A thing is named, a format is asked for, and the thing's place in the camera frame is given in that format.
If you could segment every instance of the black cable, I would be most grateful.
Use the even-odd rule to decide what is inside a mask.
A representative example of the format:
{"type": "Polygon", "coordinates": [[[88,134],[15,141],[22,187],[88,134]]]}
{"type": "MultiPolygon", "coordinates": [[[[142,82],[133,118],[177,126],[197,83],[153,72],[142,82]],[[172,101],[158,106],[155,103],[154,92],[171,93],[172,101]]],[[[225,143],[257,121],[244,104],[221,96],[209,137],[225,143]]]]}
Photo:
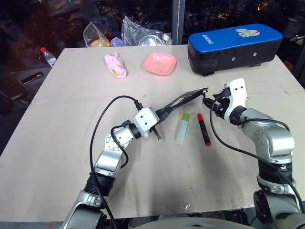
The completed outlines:
{"type": "Polygon", "coordinates": [[[218,97],[213,101],[212,106],[211,106],[211,110],[210,110],[210,123],[211,123],[211,128],[212,128],[212,130],[213,130],[213,133],[214,133],[215,137],[218,139],[218,141],[219,141],[221,144],[223,144],[224,146],[228,147],[229,149],[232,149],[232,150],[238,151],[238,152],[240,152],[240,153],[246,154],[246,155],[248,155],[248,156],[254,157],[255,159],[260,160],[260,161],[266,163],[266,164],[267,164],[268,166],[270,166],[271,168],[277,170],[277,171],[278,171],[278,174],[280,175],[280,177],[282,177],[282,178],[287,182],[287,184],[291,187],[291,189],[294,191],[295,196],[297,197],[298,202],[299,202],[299,205],[300,205],[301,213],[304,213],[304,208],[303,208],[303,205],[302,205],[302,199],[301,199],[301,197],[300,197],[300,194],[298,193],[298,191],[296,190],[296,188],[294,187],[294,185],[293,185],[293,184],[283,175],[283,173],[279,170],[278,167],[272,165],[269,161],[267,161],[267,160],[261,158],[260,156],[257,156],[257,155],[255,155],[255,154],[249,153],[249,152],[247,152],[247,151],[244,151],[244,150],[239,149],[239,148],[235,148],[235,147],[233,147],[233,146],[227,144],[226,142],[224,142],[224,141],[218,136],[218,134],[216,133],[215,128],[214,128],[214,124],[213,124],[213,115],[212,115],[212,114],[213,114],[213,109],[214,109],[214,106],[215,106],[216,102],[217,102],[221,97],[222,97],[221,94],[218,95],[218,97]]]}
{"type": "Polygon", "coordinates": [[[97,127],[99,126],[99,123],[100,123],[102,117],[104,116],[104,114],[105,114],[105,112],[107,111],[107,109],[111,106],[111,104],[112,104],[114,101],[116,101],[116,100],[118,100],[118,99],[120,99],[120,98],[131,99],[131,100],[134,101],[135,104],[138,103],[138,101],[137,101],[136,99],[134,99],[134,98],[132,98],[132,97],[130,97],[130,96],[127,96],[127,95],[121,95],[121,96],[118,96],[118,97],[115,97],[114,99],[112,99],[112,100],[110,101],[110,103],[106,106],[106,108],[103,110],[103,112],[101,113],[101,115],[100,115],[100,117],[99,117],[99,119],[98,119],[98,121],[97,121],[97,123],[96,123],[96,125],[95,125],[94,131],[93,131],[93,134],[92,134],[92,137],[91,137],[91,141],[90,141],[90,150],[89,150],[89,156],[90,156],[90,169],[91,169],[91,174],[92,174],[92,177],[93,177],[93,181],[94,181],[96,190],[97,190],[99,196],[101,197],[101,200],[102,200],[102,202],[103,202],[103,204],[104,204],[104,206],[105,206],[105,208],[106,208],[106,210],[107,210],[107,212],[108,212],[108,215],[109,215],[109,217],[110,217],[110,220],[111,220],[111,222],[112,222],[112,224],[113,224],[113,226],[114,226],[115,229],[118,229],[118,226],[117,226],[116,223],[115,223],[113,214],[112,214],[112,212],[111,212],[111,210],[110,210],[110,208],[109,208],[109,206],[108,206],[108,204],[107,204],[107,202],[106,202],[106,200],[105,200],[105,198],[104,198],[104,196],[103,196],[103,194],[102,194],[102,192],[101,192],[101,189],[100,189],[99,184],[98,184],[98,180],[97,180],[97,178],[96,178],[96,176],[95,176],[95,171],[94,171],[94,167],[93,167],[93,158],[92,158],[92,146],[93,146],[93,140],[94,140],[94,136],[95,136],[97,127]]]}
{"type": "Polygon", "coordinates": [[[278,123],[278,124],[283,125],[286,128],[286,130],[290,131],[290,129],[289,129],[289,127],[288,127],[288,125],[286,123],[283,123],[281,121],[277,121],[277,120],[274,120],[274,119],[267,119],[267,118],[251,118],[251,119],[246,119],[246,120],[242,121],[241,123],[239,123],[238,125],[243,125],[245,123],[252,122],[252,121],[278,123]]]}
{"type": "Polygon", "coordinates": [[[120,148],[120,150],[122,150],[123,154],[125,155],[126,157],[126,161],[125,163],[121,166],[121,168],[123,168],[125,165],[127,165],[128,161],[129,161],[129,157],[126,153],[126,151],[123,149],[123,147],[121,146],[120,142],[118,142],[118,140],[116,139],[116,137],[114,136],[114,130],[117,129],[117,128],[120,128],[120,127],[123,127],[122,125],[118,125],[118,126],[115,126],[111,129],[110,133],[111,133],[111,137],[113,138],[113,140],[115,141],[116,145],[120,148]]]}
{"type": "Polygon", "coordinates": [[[249,226],[251,226],[251,224],[254,222],[254,220],[257,219],[257,216],[254,217],[254,219],[249,223],[249,226]]]}

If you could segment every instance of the blue case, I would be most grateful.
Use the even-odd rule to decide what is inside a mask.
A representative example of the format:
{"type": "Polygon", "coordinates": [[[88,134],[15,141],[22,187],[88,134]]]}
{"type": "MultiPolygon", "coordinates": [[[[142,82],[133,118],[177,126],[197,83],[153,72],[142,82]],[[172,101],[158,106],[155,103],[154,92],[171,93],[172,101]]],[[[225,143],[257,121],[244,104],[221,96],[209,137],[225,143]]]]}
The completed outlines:
{"type": "Polygon", "coordinates": [[[210,75],[215,71],[260,65],[273,60],[282,34],[262,24],[249,24],[194,33],[188,40],[192,70],[210,75]]]}

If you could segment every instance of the blue box lid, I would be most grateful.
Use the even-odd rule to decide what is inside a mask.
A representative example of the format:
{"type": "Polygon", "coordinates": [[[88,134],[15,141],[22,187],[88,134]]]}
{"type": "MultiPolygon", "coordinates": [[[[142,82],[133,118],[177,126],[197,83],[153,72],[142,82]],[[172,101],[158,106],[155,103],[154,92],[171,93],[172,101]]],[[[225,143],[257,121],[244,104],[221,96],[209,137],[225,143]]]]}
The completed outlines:
{"type": "Polygon", "coordinates": [[[212,52],[243,45],[281,40],[283,35],[263,24],[249,24],[194,33],[189,43],[198,52],[212,52]]]}

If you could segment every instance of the red cap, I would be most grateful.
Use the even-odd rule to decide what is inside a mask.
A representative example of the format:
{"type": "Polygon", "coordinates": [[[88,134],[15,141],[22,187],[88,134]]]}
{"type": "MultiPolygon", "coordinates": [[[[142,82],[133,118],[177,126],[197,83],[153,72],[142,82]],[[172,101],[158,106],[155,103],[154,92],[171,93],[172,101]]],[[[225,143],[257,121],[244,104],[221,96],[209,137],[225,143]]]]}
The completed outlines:
{"type": "Polygon", "coordinates": [[[197,115],[197,118],[198,118],[199,121],[203,121],[202,114],[199,113],[199,114],[197,115]]]}
{"type": "Polygon", "coordinates": [[[47,51],[47,49],[45,48],[45,47],[42,47],[41,49],[40,49],[40,52],[46,52],[47,51]]]}

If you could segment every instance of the pink plush toy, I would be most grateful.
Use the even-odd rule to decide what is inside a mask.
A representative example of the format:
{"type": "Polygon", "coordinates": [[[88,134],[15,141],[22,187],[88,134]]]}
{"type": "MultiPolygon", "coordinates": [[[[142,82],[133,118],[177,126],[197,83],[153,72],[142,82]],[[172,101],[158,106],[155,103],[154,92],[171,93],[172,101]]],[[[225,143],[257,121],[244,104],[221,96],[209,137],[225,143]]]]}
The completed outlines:
{"type": "Polygon", "coordinates": [[[113,56],[106,54],[104,56],[108,70],[119,79],[123,79],[127,75],[127,71],[124,67],[123,61],[120,59],[120,55],[116,52],[113,56]]]}

